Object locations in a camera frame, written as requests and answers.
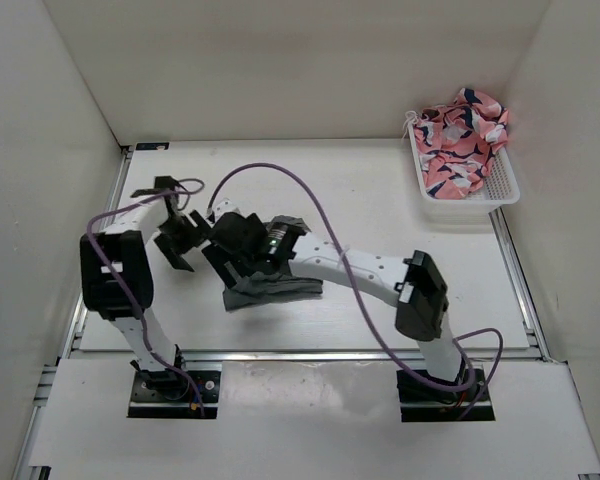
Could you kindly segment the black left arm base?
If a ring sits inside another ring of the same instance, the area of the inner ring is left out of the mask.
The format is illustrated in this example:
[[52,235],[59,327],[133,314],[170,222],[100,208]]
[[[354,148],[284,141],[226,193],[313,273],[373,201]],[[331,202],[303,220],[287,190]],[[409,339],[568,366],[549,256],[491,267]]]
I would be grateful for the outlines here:
[[171,370],[141,370],[136,360],[131,365],[135,372],[127,408],[128,418],[217,418],[221,390],[220,370],[188,370],[187,374],[196,385],[196,389],[193,389],[185,378]]

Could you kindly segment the grey shorts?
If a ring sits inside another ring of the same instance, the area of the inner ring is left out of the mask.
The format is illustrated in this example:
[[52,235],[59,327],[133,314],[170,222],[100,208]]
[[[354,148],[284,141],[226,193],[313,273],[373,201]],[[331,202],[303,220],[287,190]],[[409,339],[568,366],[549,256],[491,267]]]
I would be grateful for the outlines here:
[[[301,236],[310,232],[303,219],[279,215],[267,222],[284,221],[293,226],[293,243]],[[293,302],[313,299],[323,293],[323,282],[316,278],[296,276],[291,273],[290,266],[287,270],[257,270],[272,278],[275,287],[272,293],[239,293],[227,289],[224,285],[223,302],[228,312],[244,309],[256,305],[272,303]]]

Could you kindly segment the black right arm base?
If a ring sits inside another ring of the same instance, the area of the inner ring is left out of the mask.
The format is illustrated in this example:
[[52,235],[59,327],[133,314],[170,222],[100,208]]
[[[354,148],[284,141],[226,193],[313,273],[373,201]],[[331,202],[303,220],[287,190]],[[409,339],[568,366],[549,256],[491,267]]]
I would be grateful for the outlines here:
[[402,423],[490,422],[495,413],[481,365],[476,382],[464,392],[442,392],[416,381],[403,370],[396,372]]

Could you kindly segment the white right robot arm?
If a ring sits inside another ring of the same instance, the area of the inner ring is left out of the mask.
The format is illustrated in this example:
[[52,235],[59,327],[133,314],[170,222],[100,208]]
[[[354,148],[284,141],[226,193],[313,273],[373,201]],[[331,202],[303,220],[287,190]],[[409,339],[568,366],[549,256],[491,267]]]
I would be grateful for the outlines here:
[[225,285],[226,310],[317,299],[325,283],[347,287],[355,298],[374,297],[395,311],[395,329],[417,342],[425,382],[450,400],[466,384],[466,362],[447,319],[448,287],[431,256],[373,255],[337,247],[286,215],[267,221],[244,216],[228,199],[207,211],[210,229],[202,250]]

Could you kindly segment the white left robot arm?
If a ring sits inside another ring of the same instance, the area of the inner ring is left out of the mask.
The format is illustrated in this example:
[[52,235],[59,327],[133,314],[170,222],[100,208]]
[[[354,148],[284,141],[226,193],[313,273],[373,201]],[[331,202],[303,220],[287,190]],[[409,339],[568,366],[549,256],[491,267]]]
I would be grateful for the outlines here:
[[154,239],[172,268],[192,269],[184,254],[195,245],[195,223],[184,207],[204,188],[197,178],[158,176],[152,187],[134,191],[129,205],[89,220],[80,239],[86,308],[122,334],[136,355],[136,370],[155,377],[155,388],[168,400],[186,395],[190,377],[178,346],[152,311],[154,281],[146,247]]

